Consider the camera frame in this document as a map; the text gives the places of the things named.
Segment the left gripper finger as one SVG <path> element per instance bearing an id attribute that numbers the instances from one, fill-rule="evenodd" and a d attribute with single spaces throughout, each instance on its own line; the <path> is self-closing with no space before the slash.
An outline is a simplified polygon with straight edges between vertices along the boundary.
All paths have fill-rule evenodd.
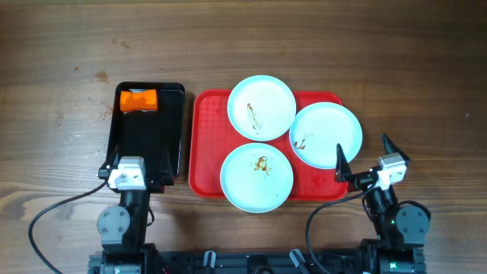
<path id="1" fill-rule="evenodd" d="M 117 157 L 118 157 L 118 146 L 115 145 L 113 149 L 111 150 L 110 153 L 107 154 L 107 158 L 104 162 L 104 168 L 106 170 L 109 170 L 114 164 L 117 162 Z"/>
<path id="2" fill-rule="evenodd" d="M 159 176 L 161 179 L 172 179 L 173 178 L 173 168 L 170 162 L 170 152 L 167 146 L 162 148 L 161 161 L 159 167 Z"/>

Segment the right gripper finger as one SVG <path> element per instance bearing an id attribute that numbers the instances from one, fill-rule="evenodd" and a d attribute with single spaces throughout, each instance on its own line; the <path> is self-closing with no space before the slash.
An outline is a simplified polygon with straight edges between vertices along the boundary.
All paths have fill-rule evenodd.
<path id="1" fill-rule="evenodd" d="M 405 162 L 410 162 L 410 157 L 406 153 L 404 153 L 399 147 L 397 147 L 387 136 L 387 134 L 384 133 L 381 138 L 384 146 L 384 151 L 387 155 L 399 153 L 399 155 L 403 158 Z"/>
<path id="2" fill-rule="evenodd" d="M 335 181 L 350 181 L 352 172 L 340 144 L 336 145 Z"/>

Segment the orange sponge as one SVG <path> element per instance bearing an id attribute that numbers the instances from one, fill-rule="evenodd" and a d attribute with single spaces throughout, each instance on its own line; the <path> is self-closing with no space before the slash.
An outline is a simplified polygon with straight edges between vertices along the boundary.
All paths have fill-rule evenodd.
<path id="1" fill-rule="evenodd" d="M 158 96 L 155 89 L 142 92 L 121 91 L 119 108 L 122 112 L 157 111 Z"/>

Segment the light blue plate bottom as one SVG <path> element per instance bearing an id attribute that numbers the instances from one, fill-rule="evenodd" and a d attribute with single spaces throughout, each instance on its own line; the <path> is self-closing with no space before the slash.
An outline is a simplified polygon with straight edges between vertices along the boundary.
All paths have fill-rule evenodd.
<path id="1" fill-rule="evenodd" d="M 249 213 L 277 209 L 290 196 L 294 172 L 277 148 L 252 142 L 235 148 L 223 161 L 220 184 L 235 207 Z"/>

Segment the light blue plate top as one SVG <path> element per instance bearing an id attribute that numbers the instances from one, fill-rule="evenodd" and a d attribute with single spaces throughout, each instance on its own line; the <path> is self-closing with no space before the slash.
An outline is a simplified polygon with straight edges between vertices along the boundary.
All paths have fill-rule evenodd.
<path id="1" fill-rule="evenodd" d="M 291 89 L 278 78 L 254 75 L 230 92 L 228 118 L 243 137 L 267 142 L 284 135 L 294 122 L 297 103 Z"/>

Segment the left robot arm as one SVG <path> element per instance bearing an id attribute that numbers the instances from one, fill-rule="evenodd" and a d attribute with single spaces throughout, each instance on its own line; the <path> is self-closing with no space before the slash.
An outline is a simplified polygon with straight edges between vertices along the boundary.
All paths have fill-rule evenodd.
<path id="1" fill-rule="evenodd" d="M 118 205 L 104 209 L 97 220 L 102 253 L 91 255 L 91 274 L 169 273 L 170 267 L 154 244 L 145 242 L 152 193 L 163 193 L 165 179 L 148 177 L 145 159 L 123 156 L 115 146 L 99 170 L 99 178 L 120 194 Z"/>

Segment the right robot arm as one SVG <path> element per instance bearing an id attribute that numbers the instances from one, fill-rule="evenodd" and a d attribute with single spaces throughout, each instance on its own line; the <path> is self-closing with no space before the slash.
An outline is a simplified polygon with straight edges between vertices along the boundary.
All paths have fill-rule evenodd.
<path id="1" fill-rule="evenodd" d="M 383 134 L 385 155 L 377 165 L 352 173 L 341 145 L 336 146 L 335 181 L 347 183 L 349 192 L 359 191 L 362 206 L 376 232 L 364 239 L 354 252 L 356 273 L 425 273 L 422 248 L 431 212 L 421 203 L 400 202 L 393 185 L 406 177 L 410 157 Z"/>

